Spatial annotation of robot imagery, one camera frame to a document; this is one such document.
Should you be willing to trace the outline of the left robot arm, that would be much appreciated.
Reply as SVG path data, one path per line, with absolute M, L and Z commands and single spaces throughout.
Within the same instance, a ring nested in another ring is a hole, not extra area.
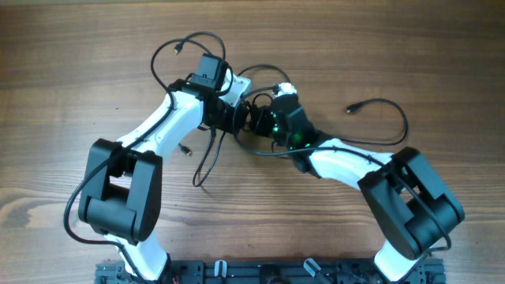
M 100 244 L 117 248 L 129 280 L 173 282 L 170 255 L 154 231 L 163 164 L 201 125 L 212 132 L 237 129 L 232 115 L 251 84 L 223 58 L 203 54 L 196 72 L 165 86 L 162 104 L 136 129 L 90 148 L 84 180 L 70 199 L 79 203 L 80 221 L 103 235 Z

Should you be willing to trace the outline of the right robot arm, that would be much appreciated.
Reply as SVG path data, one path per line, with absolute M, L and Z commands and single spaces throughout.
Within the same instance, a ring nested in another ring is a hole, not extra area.
M 462 205 L 415 148 L 374 152 L 347 144 L 308 120 L 296 94 L 268 106 L 251 104 L 249 128 L 285 147 L 302 172 L 361 192 L 386 241 L 372 264 L 384 280 L 406 280 L 425 257 L 451 248 L 450 232 L 465 218 Z

